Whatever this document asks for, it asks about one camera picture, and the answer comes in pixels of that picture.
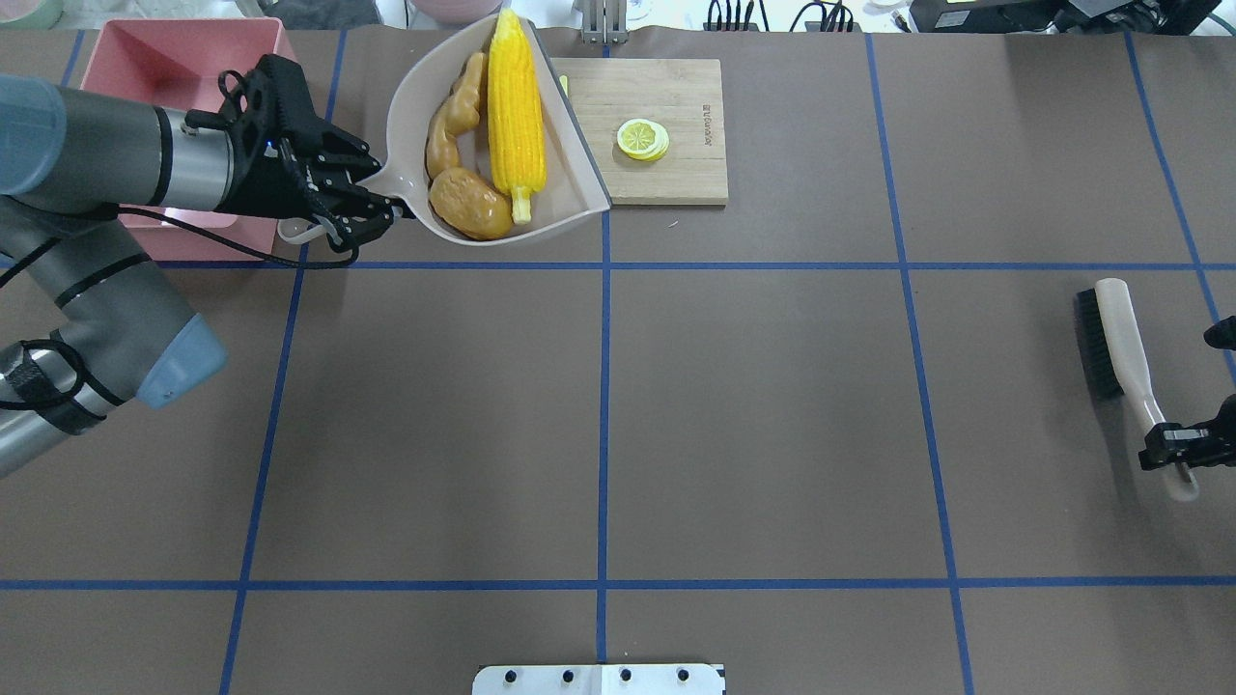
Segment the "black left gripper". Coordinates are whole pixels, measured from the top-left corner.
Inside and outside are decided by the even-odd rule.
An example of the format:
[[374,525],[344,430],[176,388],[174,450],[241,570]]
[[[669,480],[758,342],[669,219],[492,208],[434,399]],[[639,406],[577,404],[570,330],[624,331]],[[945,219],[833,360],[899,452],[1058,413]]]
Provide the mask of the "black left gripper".
[[366,141],[318,115],[298,62],[266,54],[247,73],[222,70],[218,88],[218,111],[185,114],[189,127],[227,142],[230,164],[213,211],[315,219],[335,254],[358,251],[399,220],[397,199],[361,185],[382,162]]

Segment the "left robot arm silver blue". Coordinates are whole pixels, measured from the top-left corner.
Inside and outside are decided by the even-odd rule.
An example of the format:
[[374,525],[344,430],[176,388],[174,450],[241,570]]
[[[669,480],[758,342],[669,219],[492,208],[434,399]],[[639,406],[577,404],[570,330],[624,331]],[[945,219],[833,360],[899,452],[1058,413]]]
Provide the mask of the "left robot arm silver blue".
[[2,281],[30,276],[66,317],[2,348],[4,475],[129,401],[171,404],[227,360],[121,216],[299,216],[339,268],[409,215],[363,185],[379,162],[315,113],[295,61],[265,54],[218,85],[218,110],[184,111],[2,75]]

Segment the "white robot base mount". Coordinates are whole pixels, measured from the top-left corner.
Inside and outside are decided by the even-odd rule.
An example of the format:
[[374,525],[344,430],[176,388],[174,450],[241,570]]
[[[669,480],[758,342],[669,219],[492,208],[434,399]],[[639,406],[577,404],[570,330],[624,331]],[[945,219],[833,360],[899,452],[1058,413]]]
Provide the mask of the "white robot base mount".
[[528,664],[481,668],[472,694],[726,694],[707,663]]

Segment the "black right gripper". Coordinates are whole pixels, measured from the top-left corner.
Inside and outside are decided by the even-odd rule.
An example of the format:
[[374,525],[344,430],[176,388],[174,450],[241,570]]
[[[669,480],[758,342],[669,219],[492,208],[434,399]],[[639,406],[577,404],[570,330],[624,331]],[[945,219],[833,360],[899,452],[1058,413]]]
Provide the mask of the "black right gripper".
[[[1236,317],[1215,322],[1201,333],[1208,348],[1236,350]],[[1193,425],[1175,422],[1156,424],[1145,435],[1145,448],[1138,453],[1140,469],[1153,471],[1167,466],[1196,467],[1235,466],[1235,394],[1220,404],[1217,416]]]

